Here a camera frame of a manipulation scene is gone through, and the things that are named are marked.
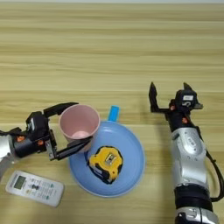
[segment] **pink mug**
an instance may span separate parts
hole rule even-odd
[[[100,123],[99,113],[92,107],[81,104],[67,108],[59,118],[60,130],[69,143],[73,140],[93,137]],[[80,152],[88,151],[92,142],[93,139]]]

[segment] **wooden table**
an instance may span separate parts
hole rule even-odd
[[[224,172],[224,5],[0,3],[0,78],[1,130],[24,127],[32,111],[59,102],[90,104],[103,120],[117,104],[147,159],[136,189],[102,199],[77,186],[67,160],[27,157],[1,181],[1,224],[174,223],[170,131],[162,115],[149,111],[151,81],[164,107],[183,81],[198,92],[205,107],[192,119]],[[51,126],[63,147],[57,122]],[[8,194],[14,170],[64,183],[60,205]],[[220,223],[223,206],[224,200],[214,204]]]

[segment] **yellow tape measure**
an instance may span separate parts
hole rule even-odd
[[[123,157],[113,146],[102,146],[88,160],[91,171],[106,184],[112,184],[123,167]]]

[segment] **blue plate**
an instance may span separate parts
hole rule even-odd
[[[70,169],[78,184],[101,197],[117,197],[133,189],[144,173],[144,150],[137,137],[126,127],[117,122],[101,122],[88,152],[90,158],[102,146],[114,146],[122,154],[123,166],[118,178],[112,185],[98,179],[87,166],[84,153],[74,154],[69,158]]]

